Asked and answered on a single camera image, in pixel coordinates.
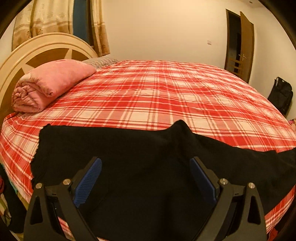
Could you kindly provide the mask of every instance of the gray pillow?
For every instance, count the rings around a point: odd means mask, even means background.
[[[82,62],[84,62],[86,64],[90,64],[97,69],[100,69],[102,67],[110,66],[111,64],[115,64],[118,62],[118,60],[103,56],[103,57],[98,57],[98,58],[90,58],[90,59],[84,60]]]

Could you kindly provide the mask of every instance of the beige curtain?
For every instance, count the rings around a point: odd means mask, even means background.
[[[110,54],[106,26],[102,16],[102,0],[91,1],[91,27],[94,39],[94,50],[98,56]]]
[[[12,50],[45,33],[73,34],[74,0],[33,0],[16,17]]]

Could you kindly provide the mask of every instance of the bed sheet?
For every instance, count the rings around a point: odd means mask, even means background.
[[[30,162],[46,124],[161,130],[180,119],[194,133],[240,148],[280,152],[296,146],[296,135],[280,112],[226,70],[205,64],[122,61],[98,70],[40,113],[7,116],[0,157],[29,202]],[[265,216],[267,232],[289,208],[294,193],[295,187]]]

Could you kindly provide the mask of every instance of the blue gripper pad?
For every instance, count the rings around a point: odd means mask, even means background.
[[[211,205],[216,205],[217,203],[217,194],[216,188],[203,171],[201,166],[197,161],[192,158],[189,161],[190,172],[195,180],[196,185],[198,186],[200,192],[202,193],[204,199]]]
[[[86,202],[101,171],[102,161],[100,158],[97,158],[75,188],[73,202],[77,208],[79,208],[80,204]]]

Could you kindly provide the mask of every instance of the pillow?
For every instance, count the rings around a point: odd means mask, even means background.
[[[83,61],[86,64],[90,64],[96,69],[100,69],[105,66],[110,66],[111,64],[116,64],[118,62],[117,59],[113,59],[110,57],[98,57],[98,58],[90,58]]]
[[[42,64],[19,79],[12,93],[12,107],[15,111],[41,112],[57,97],[95,72],[93,66],[73,59]]]

